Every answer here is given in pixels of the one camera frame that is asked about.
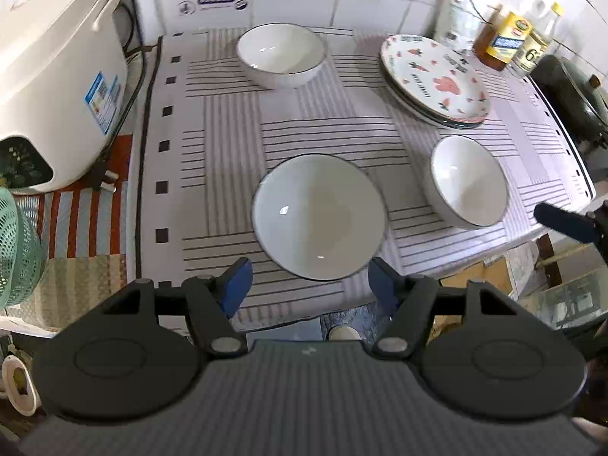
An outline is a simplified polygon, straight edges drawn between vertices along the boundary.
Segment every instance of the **rice cooker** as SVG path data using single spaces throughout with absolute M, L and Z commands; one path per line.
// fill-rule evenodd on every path
M 111 138 L 127 78 L 118 3 L 20 0 L 0 12 L 0 185 L 65 187 Z

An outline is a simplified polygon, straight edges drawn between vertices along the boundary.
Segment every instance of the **yellow bottle label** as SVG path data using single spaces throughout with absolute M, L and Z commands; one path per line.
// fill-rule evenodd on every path
M 510 12 L 498 27 L 494 39 L 486 48 L 486 53 L 504 63 L 509 63 L 531 32 L 530 22 Z
M 528 36 L 528 39 L 524 42 L 519 51 L 513 57 L 513 62 L 516 63 L 521 69 L 530 72 L 534 70 L 534 67 L 545 53 L 547 48 L 540 37 L 532 33 Z

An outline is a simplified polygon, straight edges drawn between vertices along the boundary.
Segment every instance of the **green basket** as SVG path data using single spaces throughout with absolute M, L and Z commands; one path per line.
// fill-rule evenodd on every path
M 38 284 L 43 259 L 40 240 L 13 196 L 0 188 L 0 307 L 17 305 Z

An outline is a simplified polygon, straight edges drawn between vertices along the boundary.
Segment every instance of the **strawberry print plate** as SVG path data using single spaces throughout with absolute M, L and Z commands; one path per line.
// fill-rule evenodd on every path
M 380 57 L 394 82 L 423 111 L 461 123 L 488 116 L 488 91 L 455 51 L 422 36 L 397 35 L 382 43 Z

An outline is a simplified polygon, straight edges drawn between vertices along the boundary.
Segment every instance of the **stack of plates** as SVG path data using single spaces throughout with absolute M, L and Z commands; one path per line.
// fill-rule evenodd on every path
M 422 36 L 397 35 L 382 44 L 380 58 L 388 90 L 421 120 L 470 129 L 488 116 L 488 91 L 455 51 Z

